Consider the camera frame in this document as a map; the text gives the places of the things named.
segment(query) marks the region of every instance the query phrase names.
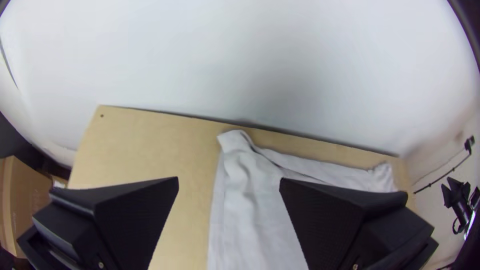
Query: white backdrop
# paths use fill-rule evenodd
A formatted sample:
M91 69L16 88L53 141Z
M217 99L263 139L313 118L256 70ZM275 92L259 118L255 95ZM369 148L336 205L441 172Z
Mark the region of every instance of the white backdrop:
M11 0L0 38L0 110L68 165L98 104L403 155L480 86L438 0Z

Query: towel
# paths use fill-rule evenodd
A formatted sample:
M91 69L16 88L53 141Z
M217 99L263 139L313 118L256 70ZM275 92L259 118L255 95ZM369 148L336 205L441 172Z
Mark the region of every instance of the towel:
M308 270L279 192L282 178L397 191L387 162L360 169L281 154L255 146L242 130L217 139L221 153L210 212L208 270Z

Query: black cable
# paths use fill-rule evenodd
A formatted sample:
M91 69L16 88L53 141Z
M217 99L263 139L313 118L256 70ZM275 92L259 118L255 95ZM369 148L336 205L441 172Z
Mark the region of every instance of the black cable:
M422 177L418 178L415 183L413 183L413 185L415 185L416 183L420 182L420 180L424 179L425 177L431 175L432 173L440 170L441 168L443 168L443 166L447 165L449 162L451 162L454 158L456 158L460 153L462 153L463 151L465 151L465 149L461 149L460 151L456 152L454 155L452 155L445 163L443 163L442 165L438 166L436 169L433 169L429 172L427 172L426 174L424 174Z
M466 161L472 154L469 153L465 158L463 158L460 163L458 163L455 167L451 168L451 170L447 171L446 173L444 173L442 176L440 176L439 178L437 178L435 181L427 184L426 186L420 188L419 190L415 191L413 194L417 194L425 189L428 189L430 188L433 184L437 183L438 181L442 180L442 178L446 177L447 175L449 175L451 172L454 172L456 168L458 168L460 165L462 165L462 163L464 161Z
M458 226L458 229L455 230L455 222L457 222L457 220L459 220L459 218L455 218L455 220L453 221L453 224L451 225L451 230L453 231L453 234L454 235L458 235L460 233L460 225Z

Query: wooden table surface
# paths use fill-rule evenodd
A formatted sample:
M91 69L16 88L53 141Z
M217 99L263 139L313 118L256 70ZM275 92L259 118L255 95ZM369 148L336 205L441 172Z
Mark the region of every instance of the wooden table surface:
M220 145L217 135L242 129L262 148L371 168L388 161L396 186L409 194L396 157L282 133L144 110L100 106L75 156L69 189L104 187L178 176L179 192L150 262L150 270L207 267L210 207Z

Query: cardboard box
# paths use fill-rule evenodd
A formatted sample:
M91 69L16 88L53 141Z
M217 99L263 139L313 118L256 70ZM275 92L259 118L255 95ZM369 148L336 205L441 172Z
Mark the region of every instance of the cardboard box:
M50 203L52 181L14 156L0 159L1 246L17 258L26 258L17 244L32 216Z

